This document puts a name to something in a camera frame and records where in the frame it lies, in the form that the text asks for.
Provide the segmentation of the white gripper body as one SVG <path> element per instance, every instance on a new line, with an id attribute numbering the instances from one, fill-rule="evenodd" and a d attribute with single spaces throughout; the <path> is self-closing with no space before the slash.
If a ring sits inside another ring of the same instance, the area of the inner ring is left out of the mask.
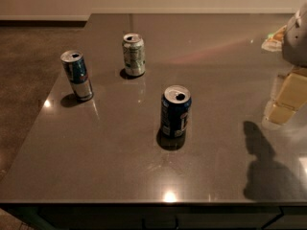
<path id="1" fill-rule="evenodd" d="M 307 4 L 303 4 L 287 23 L 282 56 L 293 65 L 307 66 Z"/>

